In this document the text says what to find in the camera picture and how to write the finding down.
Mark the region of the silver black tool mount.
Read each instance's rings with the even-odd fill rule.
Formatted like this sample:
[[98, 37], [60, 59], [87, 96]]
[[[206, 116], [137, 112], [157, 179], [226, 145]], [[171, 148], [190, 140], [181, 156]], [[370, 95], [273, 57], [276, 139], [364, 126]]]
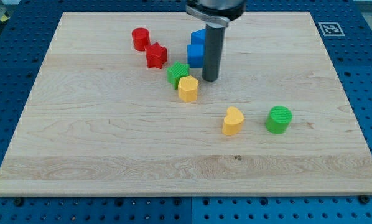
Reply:
[[246, 0], [186, 0], [185, 5], [188, 15], [214, 27], [228, 27], [245, 9]]

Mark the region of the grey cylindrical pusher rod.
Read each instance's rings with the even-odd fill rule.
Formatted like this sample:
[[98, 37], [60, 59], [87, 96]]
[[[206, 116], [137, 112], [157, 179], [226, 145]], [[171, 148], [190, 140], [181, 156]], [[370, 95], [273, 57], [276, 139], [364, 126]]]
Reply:
[[224, 27], [205, 26], [205, 44], [203, 56], [202, 78], [214, 82], [219, 77], [223, 42], [225, 38]]

